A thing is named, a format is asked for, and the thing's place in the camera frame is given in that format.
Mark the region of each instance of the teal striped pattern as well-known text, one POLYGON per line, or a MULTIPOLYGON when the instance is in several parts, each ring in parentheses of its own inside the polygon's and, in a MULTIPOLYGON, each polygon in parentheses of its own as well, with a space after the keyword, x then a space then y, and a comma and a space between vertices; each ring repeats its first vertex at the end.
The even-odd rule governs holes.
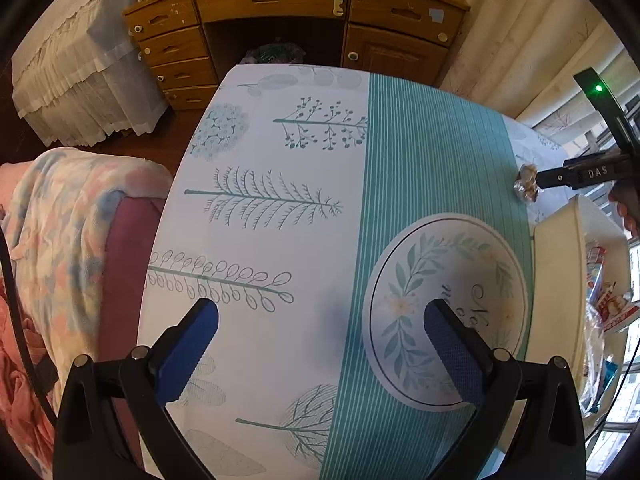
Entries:
POLYGON ((409 224, 459 212, 483 220, 508 241, 531 304, 529 225, 526 207, 513 193, 517 168, 500 114, 428 86, 371 75, 368 136, 351 315, 320 478, 423 480, 472 411, 414 410, 378 383, 360 329, 369 275, 409 224))

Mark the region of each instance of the wooden desk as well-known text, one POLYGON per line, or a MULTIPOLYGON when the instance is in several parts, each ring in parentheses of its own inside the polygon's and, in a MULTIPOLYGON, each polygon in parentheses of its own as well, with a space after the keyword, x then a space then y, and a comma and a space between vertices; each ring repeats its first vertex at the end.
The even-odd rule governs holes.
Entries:
POLYGON ((305 62, 432 84, 464 0, 142 0, 124 11, 171 106, 205 108, 245 52, 291 41, 305 62))

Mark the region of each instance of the white basket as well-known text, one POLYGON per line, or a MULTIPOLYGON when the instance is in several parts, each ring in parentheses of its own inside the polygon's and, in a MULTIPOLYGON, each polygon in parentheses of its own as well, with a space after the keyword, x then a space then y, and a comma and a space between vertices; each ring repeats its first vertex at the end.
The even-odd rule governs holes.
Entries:
MULTIPOLYGON (((607 250, 603 282, 615 282, 614 293, 624 294, 631 287, 625 234, 587 197, 572 197, 534 230, 535 281, 526 360, 546 364, 553 356, 562 356, 569 363, 578 391, 583 380, 585 245, 589 240, 597 240, 607 250)), ((622 364, 625 351, 622 338, 626 342, 626 332, 605 337, 605 355, 613 354, 618 364, 622 364)), ((601 412, 608 408, 607 400, 610 402, 610 396, 603 398, 601 412)), ((498 443, 501 450, 509 447, 523 408, 523 401, 514 406, 498 443)))

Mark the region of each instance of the blanket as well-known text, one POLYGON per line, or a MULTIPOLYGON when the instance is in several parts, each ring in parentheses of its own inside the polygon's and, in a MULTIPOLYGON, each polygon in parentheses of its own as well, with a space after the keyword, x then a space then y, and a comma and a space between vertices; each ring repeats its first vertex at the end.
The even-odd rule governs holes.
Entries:
MULTIPOLYGON (((47 350, 33 321, 22 319, 31 361, 38 364, 47 350)), ((28 382, 14 337, 6 304, 4 283, 0 281, 0 422, 37 473, 50 469, 54 431, 28 382)))
POLYGON ((54 410, 73 359, 97 357, 106 239, 121 199, 166 198, 171 183, 148 160, 57 148, 14 190, 2 228, 24 313, 58 370, 54 410))

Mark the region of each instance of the white lace curtain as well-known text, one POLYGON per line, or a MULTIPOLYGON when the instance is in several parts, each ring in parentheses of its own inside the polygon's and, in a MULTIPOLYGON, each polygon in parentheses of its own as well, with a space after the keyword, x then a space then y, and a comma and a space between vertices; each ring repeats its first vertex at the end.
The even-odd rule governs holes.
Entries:
POLYGON ((511 116, 560 144, 602 118, 573 74, 593 66, 620 102, 640 73, 588 0, 467 0, 441 88, 511 116))

